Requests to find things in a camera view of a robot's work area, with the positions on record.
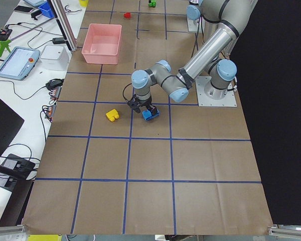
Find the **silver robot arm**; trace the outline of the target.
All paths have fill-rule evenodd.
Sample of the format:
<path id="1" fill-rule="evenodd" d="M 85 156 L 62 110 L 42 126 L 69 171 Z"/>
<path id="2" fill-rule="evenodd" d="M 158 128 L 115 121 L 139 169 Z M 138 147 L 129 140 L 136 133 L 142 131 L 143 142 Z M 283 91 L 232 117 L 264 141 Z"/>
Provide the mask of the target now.
<path id="1" fill-rule="evenodd" d="M 187 18 L 190 20 L 197 20 L 204 16 L 204 10 L 202 8 L 204 0 L 189 1 L 189 5 L 186 8 Z"/>
<path id="2" fill-rule="evenodd" d="M 135 94 L 126 101 L 127 105 L 137 113 L 141 112 L 141 107 L 146 107 L 142 116 L 146 121 L 152 119 L 159 111 L 152 104 L 151 86 L 158 84 L 173 101 L 182 102 L 203 71 L 211 76 L 204 93 L 211 99 L 224 98 L 230 82 L 236 77 L 237 67 L 231 60 L 220 59 L 219 54 L 243 33 L 256 4 L 256 1 L 232 0 L 198 1 L 196 5 L 188 5 L 187 17 L 204 19 L 207 24 L 215 25 L 214 32 L 176 75 L 171 73 L 165 60 L 146 70 L 136 70 L 131 75 Z"/>

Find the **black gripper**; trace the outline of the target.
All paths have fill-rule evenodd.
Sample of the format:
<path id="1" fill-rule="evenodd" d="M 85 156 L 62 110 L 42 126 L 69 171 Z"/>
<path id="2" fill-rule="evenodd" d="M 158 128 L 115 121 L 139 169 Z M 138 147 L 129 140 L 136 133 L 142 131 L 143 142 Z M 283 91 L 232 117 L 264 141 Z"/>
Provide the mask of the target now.
<path id="1" fill-rule="evenodd" d="M 152 97 L 148 97 L 145 100 L 141 100 L 138 98 L 136 94 L 132 96 L 130 100 L 127 101 L 127 105 L 136 113 L 140 113 L 140 108 L 145 106 L 147 108 L 146 116 L 147 117 L 155 117 L 158 115 L 158 109 L 152 105 Z"/>

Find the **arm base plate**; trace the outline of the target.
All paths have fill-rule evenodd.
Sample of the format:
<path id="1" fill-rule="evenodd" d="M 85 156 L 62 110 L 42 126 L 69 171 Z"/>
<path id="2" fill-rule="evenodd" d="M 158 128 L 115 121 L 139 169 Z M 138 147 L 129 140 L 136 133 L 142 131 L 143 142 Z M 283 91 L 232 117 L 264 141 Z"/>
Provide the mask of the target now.
<path id="1" fill-rule="evenodd" d="M 211 85 L 211 76 L 199 76 L 195 80 L 198 106 L 237 107 L 233 90 L 217 90 Z"/>
<path id="2" fill-rule="evenodd" d="M 188 26 L 189 33 L 195 33 L 197 32 L 197 28 L 198 28 L 198 21 L 187 18 L 187 26 Z"/>

